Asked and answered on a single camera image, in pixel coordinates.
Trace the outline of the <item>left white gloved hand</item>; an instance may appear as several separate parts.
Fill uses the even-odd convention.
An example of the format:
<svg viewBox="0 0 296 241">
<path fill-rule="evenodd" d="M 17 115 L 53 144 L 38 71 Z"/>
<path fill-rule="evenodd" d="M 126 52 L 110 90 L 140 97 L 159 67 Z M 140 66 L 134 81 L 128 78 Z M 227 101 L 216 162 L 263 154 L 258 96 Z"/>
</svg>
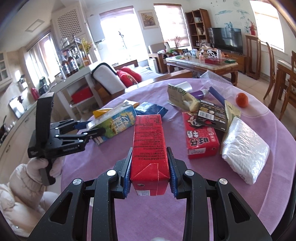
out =
<svg viewBox="0 0 296 241">
<path fill-rule="evenodd" d="M 65 157 L 59 157 L 54 161 L 53 166 L 49 172 L 51 177 L 57 178 L 61 175 L 64 160 L 65 160 Z M 35 182 L 42 184 L 41 170 L 45 169 L 48 166 L 48 163 L 49 163 L 48 160 L 44 158 L 30 159 L 26 167 L 26 172 L 28 176 Z"/>
</svg>

